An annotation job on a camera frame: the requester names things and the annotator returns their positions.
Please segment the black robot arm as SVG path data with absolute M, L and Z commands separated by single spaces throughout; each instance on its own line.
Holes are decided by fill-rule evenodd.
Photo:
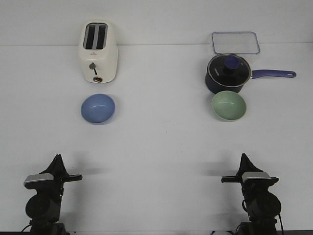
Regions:
M 25 212 L 31 219 L 31 235 L 68 235 L 65 225 L 60 223 L 64 183 L 81 181 L 81 174 L 68 174 L 61 154 L 57 154 L 46 170 L 29 175 L 24 180 L 26 189 L 34 189 L 25 206 Z
M 243 153 L 239 169 L 234 176 L 223 176 L 222 183 L 239 183 L 244 197 L 242 208 L 249 221 L 241 222 L 234 234 L 236 235 L 276 235 L 276 217 L 280 216 L 281 203 L 269 187 L 279 181 L 257 168 Z

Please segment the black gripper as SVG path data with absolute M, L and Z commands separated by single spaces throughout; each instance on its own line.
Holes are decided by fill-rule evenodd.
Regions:
M 248 158 L 248 156 L 243 153 L 241 155 L 240 166 L 238 170 L 238 175 L 242 176 L 246 172 L 261 172 Z M 248 176 L 239 180 L 235 176 L 223 176 L 221 178 L 222 183 L 240 183 L 242 186 L 243 196 L 261 194 L 267 192 L 268 188 L 273 186 L 279 181 L 278 177 L 265 177 L 265 176 Z
M 51 164 L 41 174 L 49 173 L 53 178 L 50 194 L 52 196 L 62 196 L 64 193 L 64 183 L 82 180 L 82 174 L 69 175 L 61 154 L 57 154 Z

